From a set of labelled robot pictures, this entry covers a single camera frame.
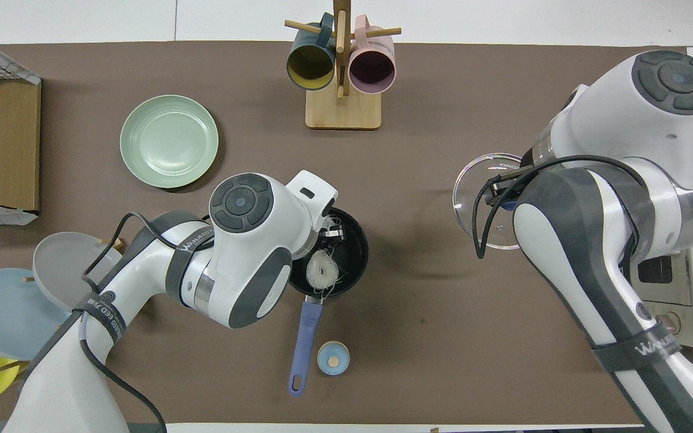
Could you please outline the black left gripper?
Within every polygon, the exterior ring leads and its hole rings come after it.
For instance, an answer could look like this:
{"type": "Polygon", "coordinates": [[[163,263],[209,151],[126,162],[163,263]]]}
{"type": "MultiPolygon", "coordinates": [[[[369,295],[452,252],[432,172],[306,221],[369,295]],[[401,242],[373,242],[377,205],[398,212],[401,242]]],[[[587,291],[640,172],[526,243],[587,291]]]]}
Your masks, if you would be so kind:
{"type": "Polygon", "coordinates": [[[346,238],[344,224],[338,208],[329,209],[320,227],[320,239],[324,243],[343,243],[346,238]]]}

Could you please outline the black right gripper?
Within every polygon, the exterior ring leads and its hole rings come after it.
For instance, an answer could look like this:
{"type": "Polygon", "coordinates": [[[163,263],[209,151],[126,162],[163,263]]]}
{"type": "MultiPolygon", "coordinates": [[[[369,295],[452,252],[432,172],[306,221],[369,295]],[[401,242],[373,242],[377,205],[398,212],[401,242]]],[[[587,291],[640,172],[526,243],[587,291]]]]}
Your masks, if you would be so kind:
{"type": "Polygon", "coordinates": [[[508,171],[488,181],[488,205],[503,209],[514,209],[523,189],[536,176],[536,167],[525,165],[508,171]]]}

